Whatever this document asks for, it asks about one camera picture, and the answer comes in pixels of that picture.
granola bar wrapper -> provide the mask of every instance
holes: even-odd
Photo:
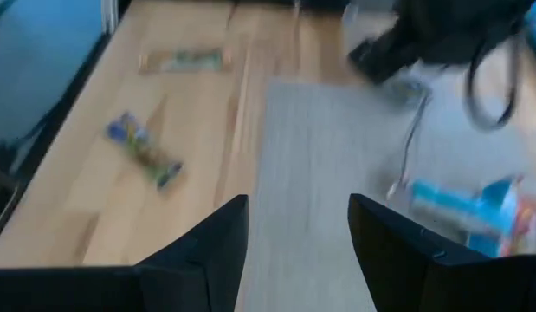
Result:
[[[223,48],[152,51],[139,58],[142,74],[223,71],[230,66],[230,52]]]
[[[165,189],[183,168],[182,161],[170,157],[154,144],[148,130],[132,114],[124,113],[110,122],[106,133],[146,170],[159,190]]]

cable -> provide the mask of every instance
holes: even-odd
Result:
[[[231,22],[233,21],[233,17],[235,16],[236,9],[241,3],[241,0],[235,0],[231,4],[231,9],[229,11],[229,15],[227,16],[227,22],[225,23],[225,29],[229,29],[229,26],[231,25]]]
[[[483,111],[480,102],[475,97],[474,80],[475,72],[481,65],[486,51],[487,41],[483,39],[481,44],[477,47],[474,58],[469,66],[468,76],[466,78],[466,108],[468,110],[468,116],[473,123],[484,131],[498,130],[504,127],[512,118],[514,110],[516,108],[516,97],[518,93],[518,73],[520,67],[520,41],[521,41],[521,23],[517,22],[513,26],[513,40],[512,51],[510,54],[510,89],[508,91],[507,107],[498,120],[494,120],[489,117]]]
[[[36,136],[52,118],[52,115],[57,110],[57,106],[54,106],[47,113],[39,119],[39,121],[32,127],[30,130],[20,138],[16,138],[11,142],[5,140],[0,141],[0,170],[3,172],[8,172],[14,162],[16,161],[19,149],[23,144],[28,140]]]
[[[431,102],[431,93],[430,91],[426,92],[422,98],[419,108],[416,111],[414,120],[410,126],[410,131],[408,132],[408,137],[406,139],[406,145],[404,146],[403,162],[400,168],[400,178],[398,178],[398,184],[403,185],[406,180],[406,171],[408,169],[408,159],[410,156],[410,145],[414,139],[414,134],[422,123],[423,113],[425,108]]]

gray mat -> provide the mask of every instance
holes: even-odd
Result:
[[[367,89],[271,84],[245,311],[375,310],[352,249],[347,203],[352,192],[384,202],[413,114]],[[439,89],[414,151],[412,175],[455,187],[531,171],[514,129],[476,132],[459,99]],[[444,224],[420,222],[459,239]]]

